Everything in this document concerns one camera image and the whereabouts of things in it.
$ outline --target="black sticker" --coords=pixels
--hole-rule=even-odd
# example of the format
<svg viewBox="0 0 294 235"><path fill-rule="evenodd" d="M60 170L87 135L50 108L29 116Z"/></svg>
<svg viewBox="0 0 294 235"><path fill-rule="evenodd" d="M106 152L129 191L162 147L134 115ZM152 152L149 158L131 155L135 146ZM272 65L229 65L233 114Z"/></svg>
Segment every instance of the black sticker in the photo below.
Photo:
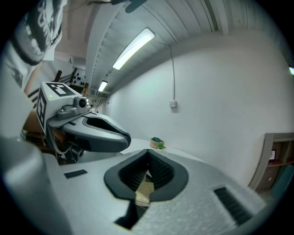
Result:
<svg viewBox="0 0 294 235"><path fill-rule="evenodd" d="M47 101L46 101L46 99L44 97L42 89L40 89L39 97L38 97L38 103L37 103L37 116L39 118L39 121L40 121L43 129L45 129L44 126L45 126L46 105L47 105Z"/></svg>
<svg viewBox="0 0 294 235"><path fill-rule="evenodd" d="M62 83L46 83L59 97L75 95L69 88Z"/></svg>
<svg viewBox="0 0 294 235"><path fill-rule="evenodd" d="M86 174L88 172L86 172L85 170L79 170L79 171L73 171L73 172L69 172L69 173L64 173L65 177L67 179L72 178L72 177L76 177L76 176L80 176L83 174Z"/></svg>
<svg viewBox="0 0 294 235"><path fill-rule="evenodd" d="M16 83L19 85L19 87L21 88L23 85L23 75L19 72L19 70L17 70L14 67L11 67L8 64L5 64L6 67L9 69L11 76L14 78L14 80L16 81Z"/></svg>

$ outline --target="ceiling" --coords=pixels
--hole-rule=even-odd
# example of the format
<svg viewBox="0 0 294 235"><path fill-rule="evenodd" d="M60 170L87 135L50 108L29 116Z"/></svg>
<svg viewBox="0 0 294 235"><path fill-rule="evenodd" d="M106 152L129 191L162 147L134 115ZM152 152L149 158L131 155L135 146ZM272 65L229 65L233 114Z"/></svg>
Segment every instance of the ceiling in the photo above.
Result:
<svg viewBox="0 0 294 235"><path fill-rule="evenodd" d="M106 91L111 92L130 71L168 45L214 31L228 35L238 28L264 31L288 63L294 64L275 23L250 0L147 0L131 14L125 13L129 2L88 4L84 0L68 1L63 11L63 36L56 51L86 58L86 81L92 89L107 80ZM156 37L120 70L113 69L121 52L145 28Z"/></svg>
<svg viewBox="0 0 294 235"><path fill-rule="evenodd" d="M63 8L62 39L55 57L66 62L71 58L74 67L85 69L90 32L99 7L85 0L68 0Z"/></svg>

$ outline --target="black and white shirt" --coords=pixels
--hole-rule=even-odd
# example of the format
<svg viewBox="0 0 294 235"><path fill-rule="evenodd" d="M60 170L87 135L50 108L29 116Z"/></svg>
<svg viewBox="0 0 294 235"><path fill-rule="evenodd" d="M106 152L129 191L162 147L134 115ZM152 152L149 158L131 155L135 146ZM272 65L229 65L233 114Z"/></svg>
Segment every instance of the black and white shirt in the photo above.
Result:
<svg viewBox="0 0 294 235"><path fill-rule="evenodd" d="M6 44L0 62L2 136L17 137L23 128L33 107L23 90L32 71L61 39L66 3L67 0L41 0L24 16Z"/></svg>

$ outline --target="white robot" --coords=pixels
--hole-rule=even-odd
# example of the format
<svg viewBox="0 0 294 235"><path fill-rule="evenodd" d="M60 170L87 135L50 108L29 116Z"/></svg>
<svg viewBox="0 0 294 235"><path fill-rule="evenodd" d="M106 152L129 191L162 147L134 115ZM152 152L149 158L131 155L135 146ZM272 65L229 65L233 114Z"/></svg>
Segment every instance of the white robot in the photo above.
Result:
<svg viewBox="0 0 294 235"><path fill-rule="evenodd" d="M89 112L86 98L43 83L37 113L49 144L78 161L82 151L118 152L130 135L111 118ZM57 147L52 129L67 135ZM218 169L164 151L141 150L59 166L50 154L0 139L2 179L26 218L46 234L246 234L265 207L250 189ZM149 170L155 191L138 217L135 191Z"/></svg>

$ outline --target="fluorescent light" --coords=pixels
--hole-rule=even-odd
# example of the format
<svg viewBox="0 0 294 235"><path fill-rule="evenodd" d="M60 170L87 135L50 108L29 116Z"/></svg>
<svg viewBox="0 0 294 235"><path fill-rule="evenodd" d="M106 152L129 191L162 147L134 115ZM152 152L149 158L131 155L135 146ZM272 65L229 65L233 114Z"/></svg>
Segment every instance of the fluorescent light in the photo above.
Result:
<svg viewBox="0 0 294 235"><path fill-rule="evenodd" d="M104 88L106 87L107 83L108 83L107 81L104 81L104 80L103 80L103 81L101 82L101 85L100 85L98 91L103 91Z"/></svg>
<svg viewBox="0 0 294 235"><path fill-rule="evenodd" d="M119 70L143 45L155 37L149 29L144 29L120 54L119 58L113 65L113 68Z"/></svg>

